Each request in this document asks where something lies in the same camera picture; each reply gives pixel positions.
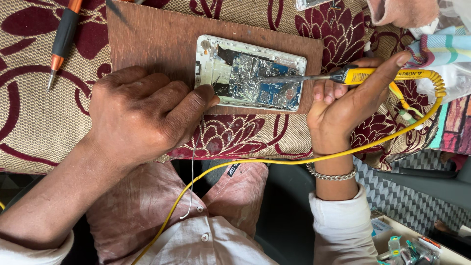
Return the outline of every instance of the pink trousers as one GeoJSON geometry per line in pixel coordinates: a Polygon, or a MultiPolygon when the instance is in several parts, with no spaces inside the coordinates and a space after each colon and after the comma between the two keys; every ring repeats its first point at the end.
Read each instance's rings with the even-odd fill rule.
{"type": "MultiPolygon", "coordinates": [[[[264,163],[240,164],[230,172],[232,176],[228,174],[230,168],[202,199],[192,194],[186,218],[222,216],[253,237],[268,168],[264,163]]],[[[149,163],[138,166],[101,196],[87,211],[100,264],[121,264],[125,257],[147,245],[184,187],[170,162],[149,163]]],[[[178,203],[167,228],[187,213],[190,193],[188,190],[178,203]]]]}

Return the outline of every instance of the white shirt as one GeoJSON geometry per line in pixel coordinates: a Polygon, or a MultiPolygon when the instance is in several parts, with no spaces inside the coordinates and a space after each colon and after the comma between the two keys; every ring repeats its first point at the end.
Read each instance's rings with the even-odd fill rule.
{"type": "MultiPolygon", "coordinates": [[[[314,215],[314,264],[377,264],[371,232],[370,209],[365,189],[351,200],[324,201],[309,194],[314,215]]],[[[0,239],[0,264],[58,265],[70,251],[73,233],[62,246],[51,250],[31,250],[0,239]]],[[[130,264],[135,255],[124,264],[130,264]]],[[[196,217],[177,223],[166,230],[139,265],[157,264],[276,264],[247,234],[221,216],[196,217]]]]}

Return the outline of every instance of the black rubber grip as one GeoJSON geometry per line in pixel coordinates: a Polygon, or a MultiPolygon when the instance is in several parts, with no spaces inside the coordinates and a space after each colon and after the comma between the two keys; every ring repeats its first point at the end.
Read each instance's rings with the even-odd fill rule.
{"type": "Polygon", "coordinates": [[[54,39],[54,44],[52,45],[52,54],[67,58],[78,21],[79,14],[68,8],[64,9],[64,13],[60,19],[59,27],[57,28],[56,38],[54,39]]]}

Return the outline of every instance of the striped towel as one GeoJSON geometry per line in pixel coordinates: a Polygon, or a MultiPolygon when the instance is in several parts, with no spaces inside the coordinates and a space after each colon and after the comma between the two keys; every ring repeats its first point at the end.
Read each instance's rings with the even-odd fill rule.
{"type": "Polygon", "coordinates": [[[471,62],[471,35],[465,34],[464,26],[451,26],[433,35],[422,35],[420,41],[406,47],[412,57],[403,68],[471,62]]]}

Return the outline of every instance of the hand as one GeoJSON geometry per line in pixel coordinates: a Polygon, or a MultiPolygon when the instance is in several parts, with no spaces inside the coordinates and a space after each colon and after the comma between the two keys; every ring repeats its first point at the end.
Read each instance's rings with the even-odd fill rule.
{"type": "Polygon", "coordinates": [[[330,80],[314,84],[314,102],[307,116],[312,149],[316,156],[350,149],[353,129],[373,115],[388,95],[388,85],[399,69],[409,60],[403,51],[384,61],[381,58],[362,58],[352,64],[377,67],[366,81],[348,91],[347,85],[330,80]]]}
{"type": "Polygon", "coordinates": [[[133,168],[189,141],[203,112],[218,103],[210,85],[191,90],[164,74],[128,67],[93,86],[92,128],[84,141],[108,163],[133,168]]]}

